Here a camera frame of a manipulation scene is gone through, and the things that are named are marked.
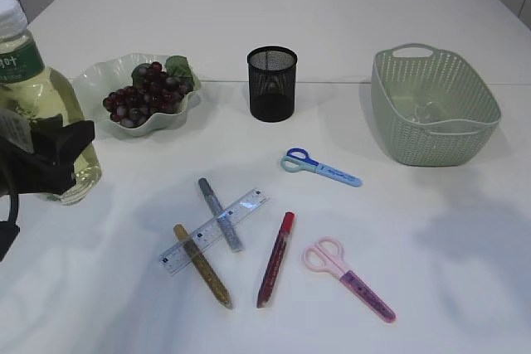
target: green plastic basket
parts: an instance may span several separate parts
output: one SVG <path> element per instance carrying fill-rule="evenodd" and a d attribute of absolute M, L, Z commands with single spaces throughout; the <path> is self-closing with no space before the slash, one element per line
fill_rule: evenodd
<path fill-rule="evenodd" d="M 408 48 L 431 54 L 396 54 Z M 452 51 L 418 43 L 375 55 L 371 98 L 387 150 L 411 166 L 468 162 L 501 119 L 494 96 L 468 62 Z"/>

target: black mesh pen holder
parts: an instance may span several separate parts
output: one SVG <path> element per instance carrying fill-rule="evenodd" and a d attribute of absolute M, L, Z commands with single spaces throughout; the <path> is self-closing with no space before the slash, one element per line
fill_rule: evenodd
<path fill-rule="evenodd" d="M 297 55 L 290 49 L 266 46 L 247 56 L 251 114 L 264 122 L 288 119 L 295 110 Z"/>

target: gold glitter pen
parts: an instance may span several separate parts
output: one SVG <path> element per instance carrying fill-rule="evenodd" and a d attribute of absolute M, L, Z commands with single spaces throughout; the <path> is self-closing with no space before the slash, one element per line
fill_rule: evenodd
<path fill-rule="evenodd" d="M 181 224 L 174 226 L 173 232 L 179 241 L 188 238 L 188 233 Z M 190 259 L 192 259 L 193 265 L 195 265 L 197 271 L 199 271 L 199 274 L 207 283 L 208 288 L 214 293 L 217 301 L 227 308 L 232 308 L 231 296 L 227 288 L 225 288 L 223 282 L 217 277 L 212 266 L 205 259 L 205 256 L 202 255 L 196 243 L 193 240 L 188 240 L 183 244 L 183 248 L 188 256 L 190 256 Z"/>

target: scissors handle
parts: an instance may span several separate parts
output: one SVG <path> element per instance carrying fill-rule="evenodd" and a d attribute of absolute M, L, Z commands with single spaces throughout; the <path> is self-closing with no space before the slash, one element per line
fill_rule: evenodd
<path fill-rule="evenodd" d="M 328 242 L 336 247 L 337 253 L 333 254 L 327 250 L 323 243 Z M 343 246 L 331 236 L 325 236 L 306 248 L 302 254 L 302 260 L 308 269 L 316 273 L 329 273 L 335 278 L 341 279 L 348 272 L 348 266 L 343 261 Z M 321 260 L 321 264 L 314 263 L 310 255 L 314 254 Z"/>
<path fill-rule="evenodd" d="M 282 157 L 280 165 L 284 170 L 290 173 L 300 172 L 301 170 L 315 172 L 315 166 L 309 165 L 307 162 L 302 161 L 299 158 L 293 158 L 290 155 Z"/>
<path fill-rule="evenodd" d="M 296 156 L 297 153 L 302 153 L 303 157 Z M 309 163 L 310 165 L 313 165 L 313 166 L 317 166 L 319 164 L 318 162 L 316 162 L 315 160 L 309 157 L 308 151 L 306 151 L 304 148 L 289 149 L 286 156 L 299 159 L 300 161 Z"/>

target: red glitter pen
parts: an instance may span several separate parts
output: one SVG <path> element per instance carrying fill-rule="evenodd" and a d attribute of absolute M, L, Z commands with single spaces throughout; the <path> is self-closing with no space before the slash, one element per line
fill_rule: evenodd
<path fill-rule="evenodd" d="M 284 220 L 280 226 L 279 234 L 276 236 L 275 246 L 271 251 L 269 263 L 267 264 L 267 270 L 258 292 L 258 299 L 256 300 L 256 307 L 264 307 L 273 294 L 273 288 L 275 287 L 276 277 L 280 271 L 280 265 L 284 258 L 285 248 L 288 245 L 288 238 L 290 237 L 291 228 L 295 221 L 295 213 L 291 211 L 286 212 Z"/>

